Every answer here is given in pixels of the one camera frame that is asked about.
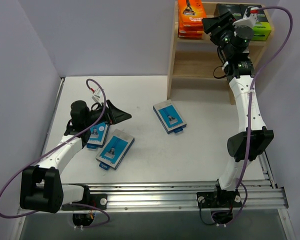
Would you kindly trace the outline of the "orange styler box back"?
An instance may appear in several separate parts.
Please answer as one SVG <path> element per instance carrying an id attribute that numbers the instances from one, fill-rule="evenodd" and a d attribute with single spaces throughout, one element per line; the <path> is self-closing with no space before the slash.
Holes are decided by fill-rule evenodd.
<path id="1" fill-rule="evenodd" d="M 202 27 L 202 19 L 207 17 L 201 0 L 178 0 L 179 21 L 184 27 Z"/>

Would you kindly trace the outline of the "orange styler box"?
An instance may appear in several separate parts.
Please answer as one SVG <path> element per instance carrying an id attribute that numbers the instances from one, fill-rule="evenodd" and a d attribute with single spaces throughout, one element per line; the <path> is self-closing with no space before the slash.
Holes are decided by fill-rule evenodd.
<path id="1" fill-rule="evenodd" d="M 203 34 L 201 33 L 194 33 L 194 34 L 183 34 L 178 33 L 178 37 L 181 39 L 188 39 L 188 40 L 201 40 L 203 37 Z"/>
<path id="2" fill-rule="evenodd" d="M 184 27 L 202 27 L 202 19 L 207 17 L 201 0 L 178 0 L 179 21 Z"/>

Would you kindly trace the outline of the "orange Gillette Fusion5 box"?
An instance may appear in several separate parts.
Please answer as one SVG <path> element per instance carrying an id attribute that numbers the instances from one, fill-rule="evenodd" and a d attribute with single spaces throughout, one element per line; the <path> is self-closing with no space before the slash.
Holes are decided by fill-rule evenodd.
<path id="1" fill-rule="evenodd" d="M 180 25 L 178 27 L 178 33 L 182 34 L 203 34 L 203 28 L 194 28 L 192 29 L 191 27 L 184 27 L 183 25 Z"/>

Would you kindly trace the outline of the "black green GilletteLabs box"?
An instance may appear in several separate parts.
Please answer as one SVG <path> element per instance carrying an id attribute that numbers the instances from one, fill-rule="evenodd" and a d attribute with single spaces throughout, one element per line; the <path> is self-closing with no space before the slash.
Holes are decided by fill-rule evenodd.
<path id="1" fill-rule="evenodd" d="M 238 20 L 242 18 L 242 11 L 239 4 L 217 3 L 216 13 L 218 16 L 230 12 Z"/>
<path id="2" fill-rule="evenodd" d="M 260 4 L 240 4 L 239 5 L 242 17 L 246 15 L 247 8 L 262 8 Z M 267 40 L 268 36 L 272 31 L 272 27 L 268 21 L 268 18 L 263 10 L 257 13 L 256 23 L 253 27 L 254 36 L 252 41 L 264 42 Z"/>

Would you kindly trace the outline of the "harry's razor box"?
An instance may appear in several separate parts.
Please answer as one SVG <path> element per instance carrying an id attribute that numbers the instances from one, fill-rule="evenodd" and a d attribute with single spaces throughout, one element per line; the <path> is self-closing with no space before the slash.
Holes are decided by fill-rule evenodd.
<path id="1" fill-rule="evenodd" d="M 116 170 L 130 150 L 134 141 L 135 138 L 132 135 L 119 129 L 115 129 L 95 157 L 99 162 L 98 166 L 106 171 L 109 169 Z"/>
<path id="2" fill-rule="evenodd" d="M 90 137 L 86 144 L 88 149 L 95 150 L 97 148 L 102 148 L 108 136 L 110 126 L 106 123 L 99 123 L 90 128 Z"/>
<path id="3" fill-rule="evenodd" d="M 179 134 L 187 126 L 186 121 L 170 99 L 153 105 L 153 111 L 167 134 Z"/>

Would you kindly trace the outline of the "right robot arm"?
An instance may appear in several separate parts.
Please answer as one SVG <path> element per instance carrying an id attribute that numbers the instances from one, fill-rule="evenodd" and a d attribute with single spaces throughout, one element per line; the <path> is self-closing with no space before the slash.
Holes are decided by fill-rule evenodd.
<path id="1" fill-rule="evenodd" d="M 256 91 L 255 69 L 249 57 L 249 43 L 254 36 L 257 16 L 236 20 L 229 12 L 202 20 L 204 32 L 217 46 L 222 69 L 233 93 L 238 113 L 238 133 L 227 141 L 227 150 L 232 157 L 217 180 L 212 193 L 213 203 L 224 206 L 234 199 L 246 169 L 262 154 L 274 138 L 262 118 Z"/>

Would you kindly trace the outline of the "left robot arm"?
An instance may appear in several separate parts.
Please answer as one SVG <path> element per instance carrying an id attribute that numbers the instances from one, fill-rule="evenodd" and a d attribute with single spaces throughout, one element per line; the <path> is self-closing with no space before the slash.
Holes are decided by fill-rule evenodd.
<path id="1" fill-rule="evenodd" d="M 98 123 L 115 125 L 132 118 L 131 114 L 118 109 L 110 100 L 94 110 L 90 110 L 85 101 L 76 100 L 70 106 L 70 116 L 56 150 L 22 171 L 19 200 L 22 209 L 53 214 L 65 205 L 87 209 L 91 203 L 88 186 L 81 183 L 63 184 L 61 173 L 87 145 L 91 127 Z"/>

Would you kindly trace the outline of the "aluminium rail base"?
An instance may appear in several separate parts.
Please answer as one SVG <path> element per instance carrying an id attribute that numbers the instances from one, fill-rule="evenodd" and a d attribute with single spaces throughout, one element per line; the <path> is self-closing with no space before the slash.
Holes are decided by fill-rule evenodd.
<path id="1" fill-rule="evenodd" d="M 21 189 L 23 209 L 56 213 L 83 211 L 89 206 L 109 212 L 168 212 L 227 210 L 244 207 L 249 210 L 286 209 L 285 190 L 270 180 L 248 180 L 236 193 L 226 194 L 223 203 L 216 201 L 215 182 L 157 183 L 36 183 Z"/>

